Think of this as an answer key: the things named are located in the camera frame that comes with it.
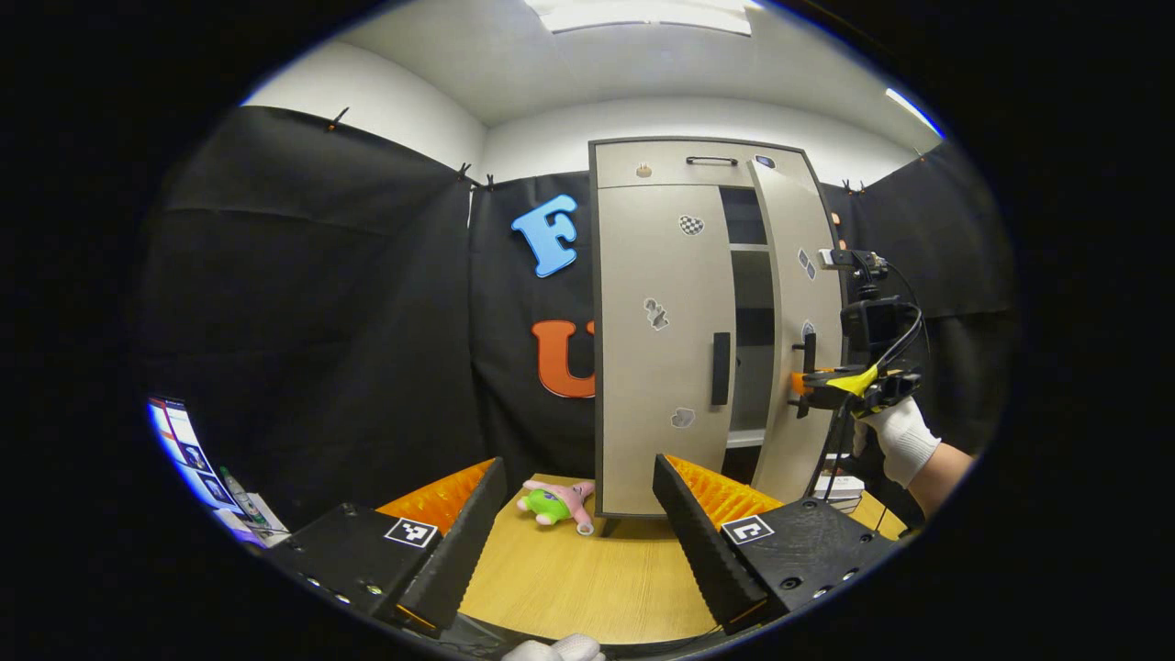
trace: blue letter f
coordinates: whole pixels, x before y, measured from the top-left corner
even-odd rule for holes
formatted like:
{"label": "blue letter f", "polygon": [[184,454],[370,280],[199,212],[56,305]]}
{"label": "blue letter f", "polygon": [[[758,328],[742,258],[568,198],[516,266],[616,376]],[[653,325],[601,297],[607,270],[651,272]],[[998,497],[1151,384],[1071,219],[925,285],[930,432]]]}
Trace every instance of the blue letter f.
{"label": "blue letter f", "polygon": [[[571,218],[563,211],[573,211],[577,205],[570,195],[558,195],[516,217],[510,223],[511,229],[522,231],[522,235],[526,237],[531,251],[535,252],[535,258],[538,259],[535,275],[546,277],[576,261],[576,250],[564,248],[559,243],[559,236],[568,241],[576,240],[576,225],[571,224]],[[555,222],[546,222],[546,216],[552,213]]]}

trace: wooden table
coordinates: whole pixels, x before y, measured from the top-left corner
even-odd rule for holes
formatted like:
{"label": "wooden table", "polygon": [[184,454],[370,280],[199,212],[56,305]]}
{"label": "wooden table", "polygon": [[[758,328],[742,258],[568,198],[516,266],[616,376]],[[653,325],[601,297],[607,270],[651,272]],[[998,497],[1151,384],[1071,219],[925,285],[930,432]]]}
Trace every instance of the wooden table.
{"label": "wooden table", "polygon": [[[535,480],[571,486],[579,478],[536,474]],[[603,519],[593,537],[575,522],[539,526],[535,514],[506,504],[494,521],[469,582],[461,613],[535,636],[582,633],[611,645],[692,638],[717,623],[698,592],[682,546],[664,520],[625,519],[607,539]],[[588,510],[595,501],[588,500]],[[853,519],[873,528],[882,507],[868,494]],[[880,533],[897,539],[905,526],[893,514]]]}

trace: monitor screen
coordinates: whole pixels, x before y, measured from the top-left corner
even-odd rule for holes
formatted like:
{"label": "monitor screen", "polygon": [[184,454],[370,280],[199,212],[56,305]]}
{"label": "monitor screen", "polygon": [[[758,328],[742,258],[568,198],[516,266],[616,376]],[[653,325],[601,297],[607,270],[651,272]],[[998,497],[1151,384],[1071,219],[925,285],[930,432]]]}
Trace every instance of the monitor screen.
{"label": "monitor screen", "polygon": [[188,483],[192,493],[209,507],[228,510],[239,517],[246,517],[224,487],[204,448],[200,446],[183,403],[175,399],[148,398],[147,404],[155,424],[156,437],[163,444],[176,471]]}

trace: plush toy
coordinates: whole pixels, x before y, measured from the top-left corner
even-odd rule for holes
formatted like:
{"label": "plush toy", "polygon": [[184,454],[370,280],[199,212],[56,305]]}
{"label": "plush toy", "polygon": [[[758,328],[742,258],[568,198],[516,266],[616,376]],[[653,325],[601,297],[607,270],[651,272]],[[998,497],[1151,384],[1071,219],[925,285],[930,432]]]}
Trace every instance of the plush toy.
{"label": "plush toy", "polygon": [[584,501],[596,491],[595,484],[579,483],[570,487],[560,487],[538,480],[526,480],[522,486],[531,492],[518,499],[518,510],[537,514],[535,520],[540,525],[553,526],[564,519],[575,519],[576,531],[580,535],[590,535],[596,532],[596,527],[591,525],[591,514],[584,510]]}

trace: hand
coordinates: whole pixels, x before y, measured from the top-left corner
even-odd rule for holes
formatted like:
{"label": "hand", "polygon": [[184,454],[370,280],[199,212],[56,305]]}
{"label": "hand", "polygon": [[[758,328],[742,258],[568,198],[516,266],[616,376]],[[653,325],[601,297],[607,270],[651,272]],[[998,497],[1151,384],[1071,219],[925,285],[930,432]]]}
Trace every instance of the hand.
{"label": "hand", "polygon": [[853,423],[853,457],[865,450],[865,437],[872,427],[878,433],[878,445],[885,454],[886,478],[908,488],[914,475],[929,461],[941,439],[934,438],[922,420],[922,412],[914,398],[906,398],[895,406],[881,410]]}
{"label": "hand", "polygon": [[510,650],[502,661],[605,661],[604,653],[595,639],[583,634],[570,636],[543,645],[537,640],[528,640]]}

